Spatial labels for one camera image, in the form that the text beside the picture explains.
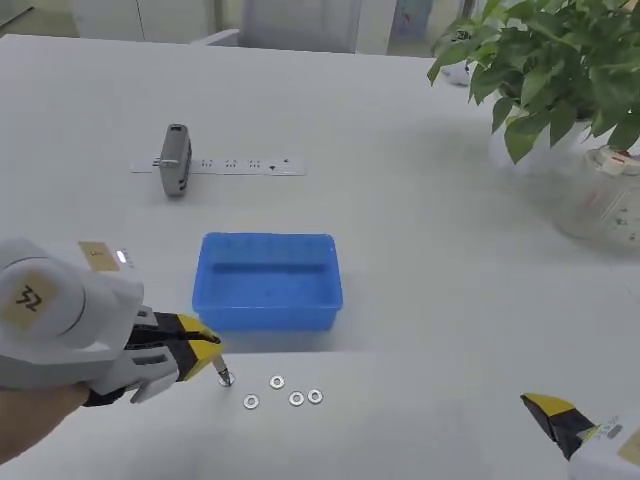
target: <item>blue plastic basket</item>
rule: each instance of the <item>blue plastic basket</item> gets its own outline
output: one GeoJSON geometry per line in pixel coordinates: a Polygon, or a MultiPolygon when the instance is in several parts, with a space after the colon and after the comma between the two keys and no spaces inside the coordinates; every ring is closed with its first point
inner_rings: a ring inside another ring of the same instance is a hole
{"type": "Polygon", "coordinates": [[[192,302],[214,330],[328,330],[342,308],[333,238],[209,233],[192,302]]]}

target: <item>robot label sticker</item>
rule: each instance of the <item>robot label sticker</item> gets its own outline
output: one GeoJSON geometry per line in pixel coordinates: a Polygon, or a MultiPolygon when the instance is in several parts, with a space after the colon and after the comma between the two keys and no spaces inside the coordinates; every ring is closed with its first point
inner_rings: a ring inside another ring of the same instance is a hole
{"type": "Polygon", "coordinates": [[[26,331],[58,295],[58,287],[44,275],[29,272],[0,310],[0,319],[26,331]]]}
{"type": "Polygon", "coordinates": [[[104,242],[78,242],[91,270],[94,272],[117,272],[120,267],[104,242]]]}
{"type": "Polygon", "coordinates": [[[640,429],[636,430],[629,439],[624,442],[618,456],[629,463],[640,466],[640,429]]]}

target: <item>white power strip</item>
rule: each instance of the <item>white power strip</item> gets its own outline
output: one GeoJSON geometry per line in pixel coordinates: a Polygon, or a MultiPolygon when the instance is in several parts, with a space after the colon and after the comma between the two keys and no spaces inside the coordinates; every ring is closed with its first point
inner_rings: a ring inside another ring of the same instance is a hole
{"type": "MultiPolygon", "coordinates": [[[[133,173],[152,173],[159,159],[141,160],[131,165],[133,173]]],[[[252,160],[212,160],[192,158],[189,173],[209,175],[306,175],[304,164],[295,158],[252,159],[252,160]]]]}

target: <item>floor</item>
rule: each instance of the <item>floor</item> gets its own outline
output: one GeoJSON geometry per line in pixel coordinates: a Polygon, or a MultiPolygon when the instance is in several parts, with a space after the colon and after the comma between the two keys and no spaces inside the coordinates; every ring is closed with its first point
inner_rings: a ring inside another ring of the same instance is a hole
{"type": "MultiPolygon", "coordinates": [[[[24,2],[34,8],[8,24],[0,27],[0,37],[7,33],[22,35],[48,35],[57,37],[77,37],[69,0],[13,0],[24,2]]],[[[429,34],[424,39],[392,41],[390,55],[429,57],[431,45],[446,26],[455,18],[458,2],[434,0],[429,20],[429,34]]]]}

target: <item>office chair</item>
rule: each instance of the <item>office chair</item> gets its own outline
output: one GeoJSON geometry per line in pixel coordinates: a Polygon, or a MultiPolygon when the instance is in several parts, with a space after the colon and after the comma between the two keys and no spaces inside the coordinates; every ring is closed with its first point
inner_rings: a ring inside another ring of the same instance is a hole
{"type": "Polygon", "coordinates": [[[245,0],[240,29],[192,44],[355,53],[362,0],[245,0]]]}

